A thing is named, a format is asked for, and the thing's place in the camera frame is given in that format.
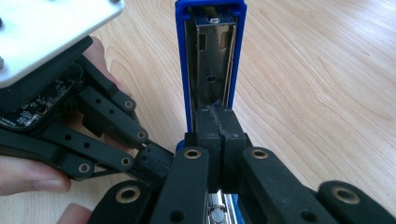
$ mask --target light wood surface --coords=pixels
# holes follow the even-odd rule
[[[127,1],[94,33],[150,138],[170,150],[186,131],[174,1]],[[233,109],[253,144],[272,149],[308,187],[343,180],[396,216],[396,3],[246,2]],[[55,223],[68,204],[93,209],[126,178],[1,197],[0,223]]]

